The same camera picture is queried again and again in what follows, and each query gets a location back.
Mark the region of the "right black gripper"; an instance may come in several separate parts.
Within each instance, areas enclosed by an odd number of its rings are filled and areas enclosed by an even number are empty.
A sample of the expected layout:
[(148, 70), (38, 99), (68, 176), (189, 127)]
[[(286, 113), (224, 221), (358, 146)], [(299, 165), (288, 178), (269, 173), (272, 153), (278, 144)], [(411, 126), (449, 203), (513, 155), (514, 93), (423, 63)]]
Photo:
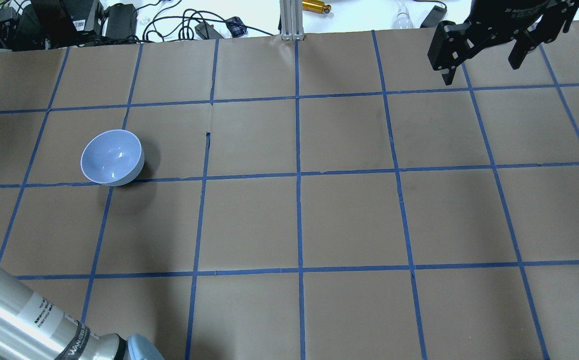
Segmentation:
[[(441, 72), (444, 84), (452, 85), (459, 66), (484, 50), (493, 34), (524, 29), (507, 58), (516, 70), (540, 44), (568, 33), (578, 9), (579, 0), (473, 0), (464, 23), (438, 23), (427, 57), (432, 69)], [(538, 18), (536, 27), (527, 30)]]

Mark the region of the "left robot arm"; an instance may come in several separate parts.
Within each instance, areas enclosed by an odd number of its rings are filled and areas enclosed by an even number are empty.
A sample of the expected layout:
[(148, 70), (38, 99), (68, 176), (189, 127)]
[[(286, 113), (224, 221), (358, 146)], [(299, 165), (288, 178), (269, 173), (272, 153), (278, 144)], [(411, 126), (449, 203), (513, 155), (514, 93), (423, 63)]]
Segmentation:
[(161, 359), (143, 335), (98, 335), (0, 268), (0, 360)]

